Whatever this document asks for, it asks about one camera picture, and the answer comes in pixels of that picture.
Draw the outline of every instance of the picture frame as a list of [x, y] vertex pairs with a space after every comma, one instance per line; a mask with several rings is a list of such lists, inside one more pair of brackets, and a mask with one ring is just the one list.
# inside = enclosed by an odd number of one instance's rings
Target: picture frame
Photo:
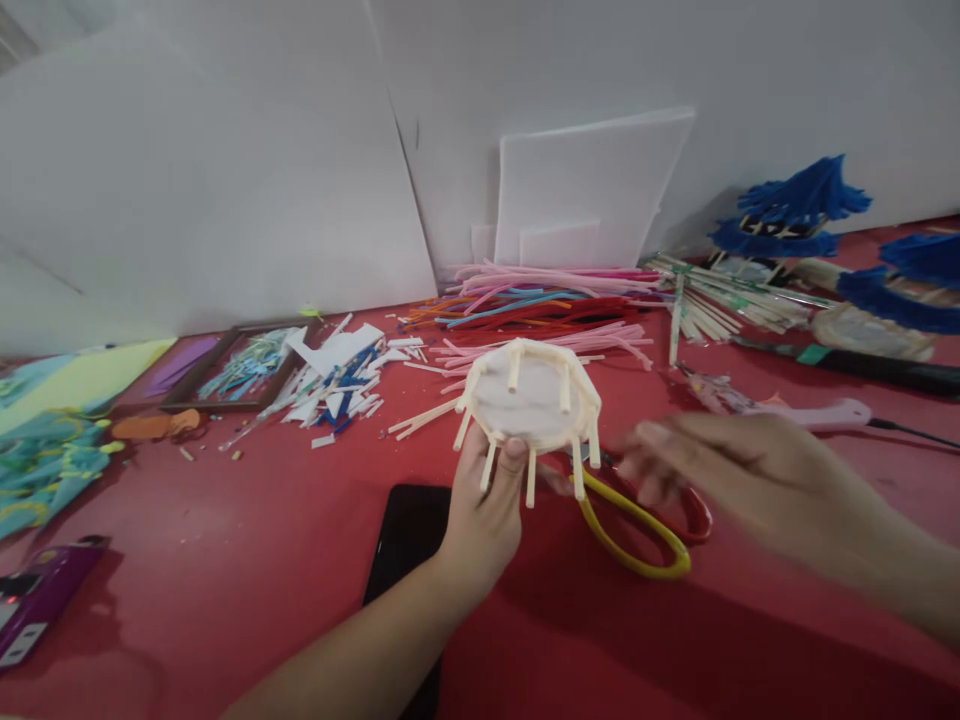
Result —
[[243, 398], [229, 401], [210, 399], [191, 400], [191, 398], [194, 397], [197, 390], [199, 390], [207, 380], [207, 375], [210, 370], [220, 364], [224, 357], [234, 348], [238, 340], [281, 328], [306, 327], [306, 339], [309, 342], [318, 334], [324, 325], [325, 323], [321, 318], [304, 317], [252, 325], [235, 325], [230, 328], [230, 330], [220, 338], [220, 341], [214, 348], [174, 386], [170, 393], [163, 399], [163, 402], [160, 404], [160, 409], [168, 413], [178, 413], [190, 409], [212, 413], [260, 412], [276, 400], [277, 395], [280, 394], [280, 390], [290, 375], [303, 364], [303, 358], [296, 353], [291, 352], [284, 358], [277, 372], [267, 381], [263, 391], [255, 399]]

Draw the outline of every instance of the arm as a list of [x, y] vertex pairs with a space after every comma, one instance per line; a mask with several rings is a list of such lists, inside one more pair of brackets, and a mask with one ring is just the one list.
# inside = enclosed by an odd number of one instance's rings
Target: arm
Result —
[[761, 544], [960, 649], [960, 552], [893, 510], [826, 445], [773, 415], [641, 423], [619, 472], [644, 504], [690, 483]]
[[487, 440], [464, 442], [437, 554], [350, 620], [287, 661], [223, 716], [396, 718], [454, 630], [490, 592], [520, 543], [526, 446], [510, 440], [488, 495], [480, 492]]

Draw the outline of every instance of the purple paper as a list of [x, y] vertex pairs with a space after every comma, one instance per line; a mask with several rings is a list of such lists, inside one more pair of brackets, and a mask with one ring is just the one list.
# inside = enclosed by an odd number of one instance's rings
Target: purple paper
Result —
[[189, 347], [185, 347], [174, 357], [164, 363], [163, 367], [154, 373], [150, 379], [150, 387], [144, 393], [144, 397], [154, 397], [162, 395], [173, 389], [190, 368], [196, 365], [200, 359], [208, 352], [213, 350], [220, 341], [218, 337], [206, 337], [197, 340]]

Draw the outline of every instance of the black phone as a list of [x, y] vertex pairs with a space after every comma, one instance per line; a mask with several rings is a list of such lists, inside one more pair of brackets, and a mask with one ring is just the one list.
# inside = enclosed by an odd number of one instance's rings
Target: black phone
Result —
[[[396, 485], [383, 513], [377, 552], [363, 604], [369, 605], [440, 549], [447, 531], [450, 488]], [[400, 715], [401, 720], [430, 720], [440, 703], [440, 663], [424, 679]]]

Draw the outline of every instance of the purple device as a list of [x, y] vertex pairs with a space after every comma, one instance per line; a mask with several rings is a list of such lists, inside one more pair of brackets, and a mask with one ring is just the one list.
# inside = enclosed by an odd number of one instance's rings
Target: purple device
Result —
[[46, 548], [22, 571], [0, 578], [0, 672], [26, 660], [109, 544], [110, 538], [88, 535]]

